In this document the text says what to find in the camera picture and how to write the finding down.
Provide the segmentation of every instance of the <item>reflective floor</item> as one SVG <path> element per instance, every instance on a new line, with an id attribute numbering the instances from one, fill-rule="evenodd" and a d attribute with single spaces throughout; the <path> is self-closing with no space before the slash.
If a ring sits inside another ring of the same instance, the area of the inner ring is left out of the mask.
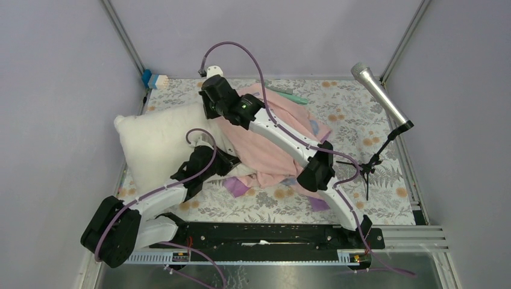
<path id="1" fill-rule="evenodd" d="M 221 266 L 227 288 L 302 289 L 302 288 L 442 288 L 434 261 L 427 253 L 392 253 L 378 256 L 384 261 L 418 274 L 416 279 L 392 272 L 354 274 L 340 266 Z M 382 267 L 374 262 L 371 268 Z M 213 266 L 187 266 L 183 273 L 220 288 L 222 281 Z M 98 288 L 105 289 L 193 289 L 205 288 L 163 266 L 123 265 L 103 271 Z"/>

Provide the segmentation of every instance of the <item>blue fabric patch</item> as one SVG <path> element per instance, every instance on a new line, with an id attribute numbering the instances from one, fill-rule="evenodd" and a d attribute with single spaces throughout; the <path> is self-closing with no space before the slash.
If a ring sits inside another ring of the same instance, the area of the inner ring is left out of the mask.
<path id="1" fill-rule="evenodd" d="M 298 184 L 298 181 L 296 181 L 296 179 L 289 178 L 285 179 L 284 181 L 281 181 L 280 183 L 283 185 L 296 185 Z"/>
<path id="2" fill-rule="evenodd" d="M 314 136 L 318 136 L 319 133 L 319 125 L 315 120 L 310 119 L 310 126 L 312 127 L 312 133 L 314 133 Z"/>

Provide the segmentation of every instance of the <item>cushion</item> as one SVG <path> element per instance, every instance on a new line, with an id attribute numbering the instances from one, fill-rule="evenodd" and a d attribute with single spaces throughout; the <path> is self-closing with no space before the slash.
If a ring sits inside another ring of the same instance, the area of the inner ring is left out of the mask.
<path id="1" fill-rule="evenodd" d="M 202 128 L 212 134 L 219 149 L 234 154 L 216 122 L 208 121 L 202 104 L 189 104 L 167 110 L 150 112 L 141 116 L 118 116 L 114 125 L 119 133 L 126 163 L 131 170 L 137 191 L 147 193 L 170 182 L 173 175 L 193 152 L 186 142 L 186 133 L 193 128 Z M 196 141 L 201 135 L 190 135 Z M 240 164 L 228 176 L 245 176 L 254 173 Z"/>

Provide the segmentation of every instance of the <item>floral pattern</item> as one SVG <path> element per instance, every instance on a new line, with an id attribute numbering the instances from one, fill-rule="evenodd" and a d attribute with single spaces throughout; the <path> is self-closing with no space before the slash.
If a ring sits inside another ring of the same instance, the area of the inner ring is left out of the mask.
<path id="1" fill-rule="evenodd" d="M 229 82 L 238 89 L 256 81 L 230 79 Z M 172 79 L 167 89 L 151 92 L 145 113 L 201 102 L 198 94 L 201 85 L 199 79 Z M 360 162 L 369 161 L 390 131 L 382 107 L 356 81 L 275 79 L 271 85 L 291 88 L 293 94 L 308 99 L 307 109 L 333 129 L 328 140 L 334 149 Z M 362 178 L 341 186 L 374 224 L 414 225 L 397 148 L 393 143 L 382 153 L 381 159 L 383 163 L 369 178 L 369 201 L 366 201 Z M 355 172 L 353 167 L 339 163 L 335 163 L 334 168 L 339 179 L 347 179 Z M 119 197 L 126 199 L 136 195 L 138 192 L 127 169 Z M 337 223 L 331 210 L 314 212 L 306 196 L 295 193 L 284 184 L 252 188 L 243 196 L 234 198 L 222 186 L 222 181 L 212 181 L 204 184 L 202 192 L 192 200 L 168 211 L 184 220 L 201 222 Z"/>

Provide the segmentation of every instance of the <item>microphone head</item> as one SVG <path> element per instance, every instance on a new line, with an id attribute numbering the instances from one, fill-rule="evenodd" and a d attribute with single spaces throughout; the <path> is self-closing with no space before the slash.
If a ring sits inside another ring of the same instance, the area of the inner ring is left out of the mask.
<path id="1" fill-rule="evenodd" d="M 362 62 L 359 62 L 351 68 L 351 74 L 353 74 L 353 76 L 355 78 L 357 78 L 364 70 L 367 70 L 367 69 L 369 69 L 369 66 L 367 66 L 366 64 L 364 64 Z"/>

